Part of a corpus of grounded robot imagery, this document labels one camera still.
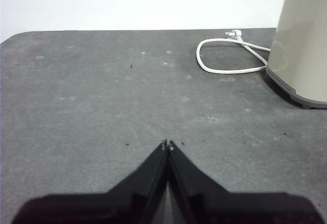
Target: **gray table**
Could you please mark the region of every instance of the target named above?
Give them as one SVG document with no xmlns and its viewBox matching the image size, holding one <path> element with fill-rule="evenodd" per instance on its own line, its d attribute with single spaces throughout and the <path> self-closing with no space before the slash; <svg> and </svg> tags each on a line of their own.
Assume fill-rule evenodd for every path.
<svg viewBox="0 0 327 224">
<path fill-rule="evenodd" d="M 327 110 L 301 109 L 265 72 L 203 71 L 198 42 L 224 32 L 28 32 L 5 41 L 1 223 L 33 197 L 107 191 L 165 138 L 229 191 L 305 195 L 326 218 Z M 243 35 L 269 47 L 274 32 Z M 259 65 L 228 43 L 201 53 L 212 68 Z"/>
</svg>

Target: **white wall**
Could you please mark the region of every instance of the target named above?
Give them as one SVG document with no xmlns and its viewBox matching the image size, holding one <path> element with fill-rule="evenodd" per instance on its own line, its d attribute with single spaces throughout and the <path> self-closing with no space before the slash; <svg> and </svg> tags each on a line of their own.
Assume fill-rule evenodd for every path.
<svg viewBox="0 0 327 224">
<path fill-rule="evenodd" d="M 284 0 L 1 0 L 1 42 L 26 31 L 276 27 Z"/>
</svg>

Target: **white power cord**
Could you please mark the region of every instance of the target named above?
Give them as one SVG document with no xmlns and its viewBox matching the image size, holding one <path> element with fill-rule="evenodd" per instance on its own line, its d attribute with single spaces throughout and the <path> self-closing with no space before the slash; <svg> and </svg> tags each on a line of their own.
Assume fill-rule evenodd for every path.
<svg viewBox="0 0 327 224">
<path fill-rule="evenodd" d="M 260 46 L 243 41 L 243 39 L 241 37 L 242 32 L 240 30 L 232 30 L 231 32 L 225 32 L 225 34 L 227 36 L 229 36 L 230 38 L 213 38 L 213 39 L 203 40 L 202 42 L 199 43 L 198 47 L 196 48 L 196 58 L 202 69 L 204 69 L 206 72 L 216 73 L 216 74 L 241 74 L 241 73 L 257 72 L 257 71 L 260 71 L 260 70 L 263 70 L 264 68 L 266 68 L 267 61 L 251 48 L 260 49 L 260 50 L 263 50 L 266 52 L 270 52 L 271 49 L 265 48 L 265 47 L 260 47 Z M 264 66 L 249 68 L 249 69 L 231 70 L 231 71 L 216 70 L 216 69 L 209 68 L 202 62 L 201 56 L 200 56 L 200 50 L 201 50 L 202 45 L 204 45 L 205 43 L 214 42 L 214 41 L 228 41 L 228 42 L 241 44 L 247 51 L 249 51 L 251 54 L 253 54 L 255 57 L 257 57 L 264 64 Z"/>
</svg>

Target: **appliance base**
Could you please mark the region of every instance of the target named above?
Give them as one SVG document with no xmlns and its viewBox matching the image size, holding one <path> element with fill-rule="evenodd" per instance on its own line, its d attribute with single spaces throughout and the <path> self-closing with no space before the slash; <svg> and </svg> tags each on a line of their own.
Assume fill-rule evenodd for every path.
<svg viewBox="0 0 327 224">
<path fill-rule="evenodd" d="M 278 84 L 278 86 L 280 86 L 286 93 L 288 93 L 290 95 L 290 98 L 292 100 L 294 100 L 297 103 L 302 104 L 303 109 L 308 109 L 308 108 L 311 108 L 311 107 L 315 107 L 315 108 L 327 108 L 327 102 L 310 100 L 310 99 L 304 98 L 304 97 L 302 97 L 300 95 L 297 95 L 295 93 L 295 89 L 294 88 L 292 88 L 291 86 L 289 86 L 288 84 L 286 84 L 283 80 L 281 80 L 281 78 L 279 78 L 268 67 L 266 67 L 266 72 L 267 72 L 268 76 L 272 80 L 274 80 L 275 83 Z"/>
</svg>

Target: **dust speck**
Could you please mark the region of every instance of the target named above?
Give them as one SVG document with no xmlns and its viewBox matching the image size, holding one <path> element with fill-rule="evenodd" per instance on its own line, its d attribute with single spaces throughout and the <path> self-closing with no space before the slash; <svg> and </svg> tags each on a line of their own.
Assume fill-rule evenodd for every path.
<svg viewBox="0 0 327 224">
<path fill-rule="evenodd" d="M 182 98 L 182 101 L 184 101 L 184 102 L 187 102 L 187 101 L 189 101 L 190 99 L 188 98 L 188 97 L 186 97 L 186 96 L 184 96 L 183 98 Z"/>
<path fill-rule="evenodd" d="M 174 67 L 174 64 L 167 63 L 167 62 L 164 62 L 163 65 L 166 67 L 171 67 L 171 68 Z"/>
</svg>

